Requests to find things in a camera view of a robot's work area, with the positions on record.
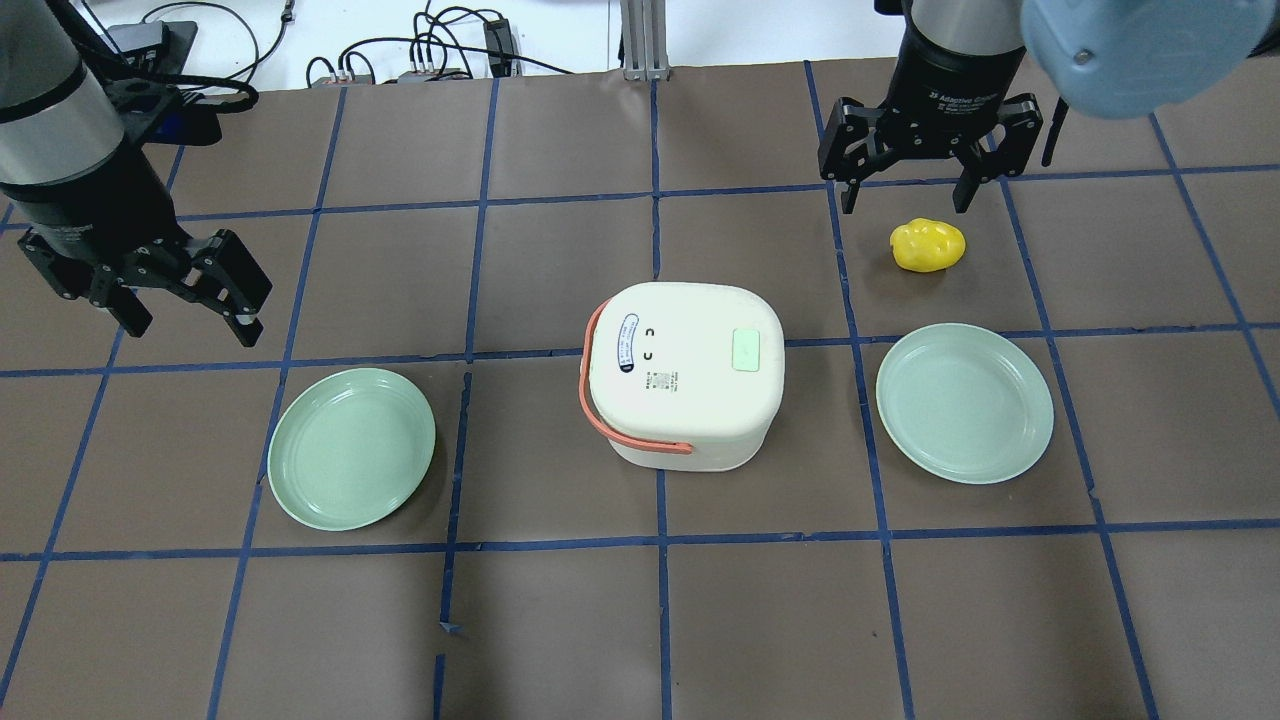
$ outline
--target green button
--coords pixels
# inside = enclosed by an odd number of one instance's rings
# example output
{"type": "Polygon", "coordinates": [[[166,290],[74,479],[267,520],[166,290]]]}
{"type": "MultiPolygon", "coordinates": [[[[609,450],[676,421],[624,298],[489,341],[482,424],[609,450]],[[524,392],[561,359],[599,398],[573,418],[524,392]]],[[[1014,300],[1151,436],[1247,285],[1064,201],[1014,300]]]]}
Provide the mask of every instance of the green button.
{"type": "Polygon", "coordinates": [[[760,369],[760,331],[733,331],[733,369],[754,373],[760,369]]]}

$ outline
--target blue object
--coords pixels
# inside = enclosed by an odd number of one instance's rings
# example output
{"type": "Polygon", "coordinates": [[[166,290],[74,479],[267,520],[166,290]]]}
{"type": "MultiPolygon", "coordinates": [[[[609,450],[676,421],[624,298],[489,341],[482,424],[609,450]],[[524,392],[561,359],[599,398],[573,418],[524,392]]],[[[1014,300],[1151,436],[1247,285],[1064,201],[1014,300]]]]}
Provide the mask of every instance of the blue object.
{"type": "Polygon", "coordinates": [[[1276,0],[1024,0],[1027,49],[1087,115],[1189,100],[1249,55],[1276,0]]]}

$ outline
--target rice cooker label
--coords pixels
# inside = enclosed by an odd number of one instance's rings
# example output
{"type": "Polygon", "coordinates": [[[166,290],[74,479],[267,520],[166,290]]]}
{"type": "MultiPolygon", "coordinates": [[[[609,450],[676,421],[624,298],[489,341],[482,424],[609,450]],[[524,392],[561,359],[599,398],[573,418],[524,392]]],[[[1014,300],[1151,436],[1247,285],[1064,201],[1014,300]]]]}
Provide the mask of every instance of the rice cooker label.
{"type": "Polygon", "coordinates": [[[618,328],[618,369],[630,373],[636,368],[636,328],[640,327],[640,315],[635,313],[622,318],[622,327],[618,328]]]}

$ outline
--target cable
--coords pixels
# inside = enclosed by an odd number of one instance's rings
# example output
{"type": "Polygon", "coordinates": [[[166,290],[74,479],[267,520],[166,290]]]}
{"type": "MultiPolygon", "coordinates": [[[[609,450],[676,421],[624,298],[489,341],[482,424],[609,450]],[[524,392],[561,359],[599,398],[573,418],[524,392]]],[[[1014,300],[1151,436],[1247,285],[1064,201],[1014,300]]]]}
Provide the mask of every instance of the cable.
{"type": "Polygon", "coordinates": [[[311,68],[314,68],[316,63],[324,63],[324,67],[329,68],[329,77],[332,79],[338,78],[338,70],[333,68],[333,63],[330,63],[328,58],[311,58],[311,61],[307,63],[307,87],[311,87],[311,68]]]}
{"type": "Polygon", "coordinates": [[[378,78],[374,76],[374,64],[369,61],[369,58],[366,58],[364,53],[356,53],[356,51],[347,53],[347,72],[351,73],[351,77],[353,79],[356,77],[356,68],[351,67],[352,55],[360,55],[360,59],[364,60],[366,65],[369,65],[369,85],[378,85],[378,78]]]}
{"type": "Polygon", "coordinates": [[[454,50],[466,50],[467,53],[484,53],[485,55],[488,55],[490,58],[506,58],[508,60],[522,60],[525,63],[530,63],[530,64],[538,65],[539,68],[547,68],[548,70],[552,70],[554,73],[566,74],[566,76],[573,74],[572,70],[566,70],[564,68],[557,68],[556,65],[552,65],[550,63],[544,63],[541,60],[535,60],[532,58],[526,58],[524,55],[517,55],[515,53],[499,53],[498,50],[489,50],[486,47],[470,47],[467,45],[451,45],[451,44],[447,44],[447,42],[440,42],[439,40],[431,40],[431,38],[421,40],[421,38],[415,38],[415,37],[370,37],[370,38],[361,40],[358,42],[353,42],[353,44],[348,45],[347,49],[343,50],[338,55],[338,58],[340,60],[342,58],[344,58],[347,55],[347,53],[351,53],[352,50],[355,50],[357,47],[364,47],[365,45],[370,45],[370,44],[374,44],[374,42],[428,42],[428,44],[435,45],[438,47],[452,47],[454,50]]]}
{"type": "MultiPolygon", "coordinates": [[[[243,74],[243,73],[247,72],[248,77],[246,77],[244,81],[246,82],[252,81],[253,79],[253,73],[257,72],[259,63],[262,61],[261,47],[259,47],[259,44],[257,44],[257,33],[253,32],[253,28],[248,24],[248,22],[243,18],[243,15],[241,15],[236,10],[232,10],[227,5],[221,5],[221,4],[218,4],[218,3],[206,3],[205,0],[186,0],[183,3],[165,3],[164,5],[157,5],[157,6],[151,8],[150,10],[147,10],[146,14],[142,15],[142,19],[138,20],[138,22],[142,22],[142,23],[148,22],[152,15],[155,15],[156,13],[164,12],[164,10],[172,10],[172,9],[175,9],[175,8],[188,8],[188,6],[191,6],[191,8],[215,8],[218,10],[223,10],[223,12],[230,14],[233,18],[236,18],[239,22],[239,24],[244,27],[244,32],[248,33],[250,41],[253,44],[253,61],[250,63],[247,67],[241,68],[239,70],[237,70],[237,72],[234,72],[234,73],[232,73],[232,74],[229,74],[227,77],[228,78],[236,78],[237,76],[241,76],[241,74],[243,74]]],[[[284,23],[282,22],[280,23],[280,38],[283,38],[283,37],[284,37],[284,23]]]]}
{"type": "Polygon", "coordinates": [[[284,28],[285,27],[288,27],[288,23],[282,22],[280,23],[280,32],[275,33],[275,40],[271,41],[271,46],[266,49],[266,53],[262,53],[261,58],[259,58],[257,60],[253,60],[252,65],[248,65],[246,68],[241,68],[239,70],[229,74],[228,77],[236,77],[236,76],[238,76],[241,73],[247,72],[247,73],[250,73],[250,76],[247,78],[244,78],[244,82],[248,82],[248,81],[253,79],[253,74],[252,73],[257,69],[257,67],[261,65],[262,63],[265,63],[266,59],[270,58],[273,54],[275,54],[275,50],[280,47],[280,42],[284,40],[284,28]]]}
{"type": "Polygon", "coordinates": [[[128,63],[124,63],[114,55],[106,55],[100,53],[96,47],[91,47],[83,42],[77,41],[72,37],[72,42],[81,51],[82,55],[91,56],[97,60],[97,69],[102,72],[104,76],[113,77],[116,79],[124,78],[138,78],[148,79],[151,82],[160,82],[164,85],[200,85],[205,87],[225,87],[228,90],[239,90],[246,96],[239,100],[233,100],[230,102],[220,102],[211,106],[211,109],[218,114],[230,114],[230,113],[243,113],[253,105],[257,104],[259,92],[252,85],[233,79],[233,78],[219,78],[207,76],[184,76],[184,74],[169,74],[169,73],[154,73],[150,70],[143,70],[141,68],[134,68],[128,63]]]}
{"type": "Polygon", "coordinates": [[[124,51],[120,50],[120,45],[115,42],[115,38],[111,37],[111,33],[106,31],[106,26],[102,24],[101,19],[99,19],[97,13],[93,12],[93,8],[88,6],[88,0],[81,0],[81,5],[84,6],[84,12],[88,13],[88,17],[93,18],[93,23],[96,23],[97,28],[102,31],[102,37],[105,37],[106,41],[111,44],[111,47],[115,49],[115,54],[119,55],[120,58],[124,58],[124,51]]]}
{"type": "MultiPolygon", "coordinates": [[[[463,8],[463,6],[461,6],[461,5],[449,5],[448,8],[445,8],[445,9],[440,10],[440,12],[439,12],[439,14],[436,14],[435,17],[436,17],[436,20],[438,20],[438,22],[439,22],[439,23],[440,23],[442,26],[444,26],[444,27],[445,27],[445,29],[448,29],[448,26],[451,26],[451,24],[453,24],[453,23],[457,23],[457,22],[462,22],[462,20],[465,20],[465,19],[467,19],[467,18],[472,17],[472,15],[474,15],[474,17],[476,17],[476,18],[477,18],[477,19],[480,20],[480,26],[481,26],[481,27],[484,27],[484,26],[488,26],[488,24],[489,24],[489,20],[488,20],[488,19],[485,19],[485,17],[480,14],[480,13],[483,13],[483,12],[485,12],[485,10],[488,10],[488,8],[486,8],[486,9],[484,9],[484,10],[472,10],[472,9],[470,9],[470,8],[463,8]],[[445,22],[445,20],[444,20],[444,14],[445,14],[445,13],[448,13],[448,12],[457,12],[457,13],[461,13],[461,15],[460,15],[460,17],[457,17],[457,18],[453,18],[452,20],[447,20],[447,22],[445,22]]],[[[498,19],[499,19],[499,20],[502,20],[502,19],[506,19],[506,18],[504,18],[504,17],[502,15],[502,13],[498,13],[498,10],[489,10],[489,12],[490,12],[490,13],[497,13],[497,14],[498,14],[498,19]]],[[[449,32],[449,37],[452,37],[452,38],[453,38],[453,42],[454,42],[454,44],[457,44],[458,38],[457,38],[457,37],[453,37],[453,33],[452,33],[452,32],[449,32]]],[[[497,40],[497,44],[498,44],[498,51],[499,51],[499,53],[506,53],[506,51],[507,51],[507,49],[502,46],[502,38],[500,38],[500,37],[497,37],[497,36],[495,36],[495,40],[497,40]]],[[[470,67],[467,67],[467,72],[471,72],[471,68],[470,68],[470,67]]]]}
{"type": "MultiPolygon", "coordinates": [[[[449,40],[453,41],[453,47],[461,47],[461,45],[458,45],[458,36],[453,35],[453,31],[449,29],[448,26],[443,26],[442,24],[442,26],[439,26],[439,28],[443,29],[449,36],[449,40]]],[[[444,44],[443,41],[440,41],[440,38],[435,37],[435,31],[420,33],[415,40],[420,40],[421,41],[421,38],[424,38],[424,37],[426,38],[425,45],[426,45],[426,58],[428,58],[428,60],[431,59],[431,45],[439,45],[440,49],[444,51],[444,54],[440,55],[440,69],[443,70],[444,68],[447,68],[449,65],[449,45],[444,44]]],[[[417,42],[419,50],[421,50],[422,45],[424,45],[424,42],[417,42]]],[[[462,68],[466,70],[466,73],[471,78],[475,78],[476,76],[471,70],[471,60],[467,60],[467,54],[462,53],[462,51],[458,51],[458,58],[462,58],[462,68]]]]}

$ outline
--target black cable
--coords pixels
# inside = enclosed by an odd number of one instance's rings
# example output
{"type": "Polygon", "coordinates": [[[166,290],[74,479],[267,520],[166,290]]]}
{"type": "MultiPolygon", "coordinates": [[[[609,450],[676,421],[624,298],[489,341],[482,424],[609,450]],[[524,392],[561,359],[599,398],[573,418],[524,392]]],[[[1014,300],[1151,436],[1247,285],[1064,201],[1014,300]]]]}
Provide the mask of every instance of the black cable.
{"type": "Polygon", "coordinates": [[[220,78],[220,77],[207,77],[207,76],[184,76],[184,74],[175,76],[169,73],[154,73],[150,70],[143,70],[142,68],[134,68],[114,55],[106,55],[104,53],[100,53],[96,47],[91,47],[90,45],[79,42],[74,37],[72,38],[72,42],[81,51],[82,55],[97,60],[95,68],[106,77],[115,79],[127,79],[127,78],[148,79],[151,82],[160,82],[164,85],[200,85],[205,87],[225,87],[228,90],[238,90],[246,95],[239,100],[212,105],[211,109],[218,114],[243,113],[244,110],[248,110],[253,105],[257,105],[257,99],[259,99],[257,88],[247,82],[233,78],[220,78]]]}
{"type": "MultiPolygon", "coordinates": [[[[275,54],[276,49],[280,47],[280,42],[284,40],[284,28],[285,27],[288,27],[288,23],[282,22],[280,23],[280,32],[275,33],[275,40],[271,41],[271,46],[266,49],[266,53],[262,53],[261,58],[259,58],[257,60],[253,60],[252,65],[248,65],[247,68],[241,68],[239,70],[232,73],[228,77],[236,77],[236,76],[238,76],[241,73],[244,73],[244,72],[253,73],[257,69],[259,65],[261,65],[262,63],[265,63],[266,59],[270,58],[273,54],[275,54]]],[[[250,74],[250,77],[244,78],[244,82],[248,82],[252,78],[253,78],[253,76],[250,74]]]]}
{"type": "Polygon", "coordinates": [[[88,6],[88,0],[81,0],[81,5],[84,6],[84,12],[88,13],[88,17],[93,18],[93,23],[97,24],[97,28],[102,31],[102,37],[105,37],[106,41],[111,44],[111,47],[115,49],[115,54],[119,55],[120,58],[124,58],[124,51],[120,50],[120,45],[115,42],[115,38],[111,37],[111,33],[106,31],[106,26],[102,24],[101,19],[99,19],[97,13],[93,12],[93,8],[88,6]]]}
{"type": "Polygon", "coordinates": [[[311,68],[314,68],[316,63],[324,63],[324,67],[329,68],[329,77],[338,76],[338,70],[333,68],[333,63],[330,63],[328,58],[311,58],[311,61],[307,63],[307,87],[311,87],[311,68]]]}
{"type": "MultiPolygon", "coordinates": [[[[429,38],[430,37],[435,37],[435,29],[434,29],[435,27],[438,27],[438,24],[435,22],[435,17],[434,15],[431,15],[429,13],[425,13],[425,12],[424,13],[413,13],[413,37],[422,37],[422,36],[426,36],[429,38]],[[420,32],[417,29],[417,19],[419,18],[426,19],[426,22],[428,22],[426,32],[420,32]]],[[[454,44],[458,42],[457,36],[453,35],[453,31],[451,31],[448,27],[440,26],[440,29],[443,29],[444,32],[449,33],[449,38],[453,40],[454,44]]],[[[417,50],[417,60],[419,60],[419,63],[425,65],[425,63],[422,63],[422,44],[415,42],[413,45],[408,46],[408,51],[410,53],[413,53],[415,49],[417,50]]],[[[440,56],[440,67],[444,68],[444,67],[448,67],[448,64],[449,64],[449,50],[448,50],[448,47],[442,47],[442,50],[444,51],[444,54],[440,56]]],[[[426,45],[426,60],[429,63],[431,63],[433,65],[435,64],[435,58],[431,55],[431,45],[430,44],[426,45]]],[[[467,65],[467,63],[466,63],[466,55],[462,55],[462,61],[463,61],[462,63],[463,65],[467,65]]],[[[471,72],[470,65],[467,65],[467,72],[471,72]]]]}
{"type": "MultiPolygon", "coordinates": [[[[448,26],[438,26],[438,27],[440,29],[443,29],[449,36],[449,40],[453,41],[453,45],[452,45],[453,47],[461,47],[461,45],[458,45],[458,36],[453,35],[453,31],[449,29],[448,26]]],[[[440,38],[435,37],[435,31],[429,31],[429,32],[419,33],[417,38],[415,38],[415,40],[421,40],[421,38],[426,38],[426,40],[425,40],[425,42],[422,42],[422,41],[417,42],[417,47],[421,49],[424,44],[426,45],[426,58],[429,60],[431,59],[431,45],[433,45],[431,41],[434,40],[435,41],[434,45],[439,45],[440,46],[440,49],[444,51],[444,54],[440,55],[440,69],[443,70],[444,68],[447,68],[449,65],[449,47],[451,46],[448,44],[443,42],[440,38]]],[[[472,78],[476,77],[475,73],[471,72],[471,60],[467,60],[467,54],[462,53],[460,50],[458,51],[458,56],[462,58],[462,68],[466,70],[466,73],[468,76],[471,76],[472,78]]]]}
{"type": "MultiPolygon", "coordinates": [[[[448,26],[451,26],[453,23],[457,23],[457,22],[462,22],[462,20],[465,20],[465,19],[472,17],[472,15],[476,17],[480,20],[480,26],[484,27],[484,26],[489,24],[489,20],[485,19],[485,17],[480,14],[481,12],[484,12],[484,10],[472,10],[470,8],[463,8],[461,5],[449,5],[448,8],[440,10],[439,14],[436,14],[435,17],[436,17],[438,20],[440,20],[442,26],[445,26],[445,29],[448,29],[448,26]],[[451,10],[461,13],[461,15],[457,17],[457,18],[453,18],[452,20],[445,22],[444,20],[444,14],[448,13],[448,12],[451,12],[451,10]]],[[[498,10],[489,10],[489,12],[498,13],[498,10]]],[[[500,20],[500,19],[506,19],[506,18],[502,17],[502,13],[498,13],[498,19],[500,20]]],[[[449,32],[449,37],[453,37],[452,32],[449,32]]],[[[507,49],[502,46],[502,38],[497,37],[497,36],[495,36],[495,38],[497,38],[497,42],[498,42],[498,51],[499,53],[506,53],[507,49]]],[[[457,41],[458,41],[458,38],[453,37],[453,42],[457,42],[457,41]]],[[[467,67],[467,72],[471,72],[470,67],[467,67]]]]}
{"type": "Polygon", "coordinates": [[[1041,155],[1041,167],[1047,168],[1050,163],[1053,161],[1053,150],[1057,147],[1057,136],[1062,132],[1062,122],[1066,120],[1066,114],[1070,111],[1071,106],[1066,104],[1065,97],[1057,99],[1057,105],[1053,106],[1053,118],[1050,120],[1048,137],[1044,140],[1044,152],[1041,155]]]}
{"type": "MultiPolygon", "coordinates": [[[[257,44],[257,33],[253,32],[253,28],[248,24],[248,22],[243,18],[243,15],[241,15],[236,10],[232,10],[227,5],[221,5],[219,3],[207,3],[205,0],[184,0],[182,3],[165,3],[164,5],[157,5],[157,6],[151,8],[150,10],[147,10],[146,14],[142,15],[142,19],[138,20],[138,22],[142,22],[142,23],[148,22],[152,15],[155,15],[156,13],[164,12],[164,10],[172,10],[172,9],[175,9],[175,8],[188,8],[188,6],[191,6],[191,8],[215,8],[218,10],[223,10],[223,12],[230,14],[233,18],[236,18],[239,22],[239,24],[244,27],[244,32],[248,33],[248,38],[253,44],[253,61],[250,63],[247,67],[241,68],[239,70],[237,70],[237,72],[234,72],[234,73],[232,73],[232,74],[229,74],[227,77],[228,78],[236,78],[237,76],[247,72],[248,77],[246,77],[244,81],[246,82],[252,81],[253,79],[253,73],[257,70],[259,63],[262,61],[262,51],[261,51],[261,47],[257,44]]],[[[284,37],[284,23],[280,23],[280,37],[282,38],[284,37]]]]}
{"type": "Polygon", "coordinates": [[[466,45],[449,45],[447,42],[440,42],[439,40],[431,40],[431,38],[421,40],[421,38],[415,38],[415,37],[370,37],[370,38],[361,40],[358,42],[353,42],[353,44],[348,45],[347,49],[343,50],[338,55],[338,58],[340,59],[340,58],[346,56],[347,53],[351,53],[352,50],[355,50],[357,47],[364,47],[365,45],[370,45],[370,44],[374,44],[374,42],[428,42],[428,44],[435,45],[438,47],[452,47],[454,50],[466,50],[468,53],[484,53],[485,55],[488,55],[490,58],[504,58],[504,59],[508,59],[508,60],[522,60],[525,63],[530,63],[530,64],[538,65],[539,68],[547,68],[548,70],[552,70],[554,73],[566,74],[566,76],[573,74],[572,70],[566,70],[564,68],[557,68],[556,65],[552,65],[550,63],[544,63],[541,60],[535,60],[532,58],[526,58],[524,55],[517,55],[515,53],[499,53],[498,50],[489,50],[486,47],[470,47],[470,46],[466,46],[466,45]]]}
{"type": "Polygon", "coordinates": [[[352,79],[356,78],[356,68],[351,65],[352,55],[360,55],[360,59],[364,60],[366,65],[369,65],[369,85],[378,85],[378,77],[374,76],[374,64],[369,61],[369,58],[366,58],[364,53],[356,53],[355,50],[347,53],[347,72],[351,73],[351,78],[352,79]]]}

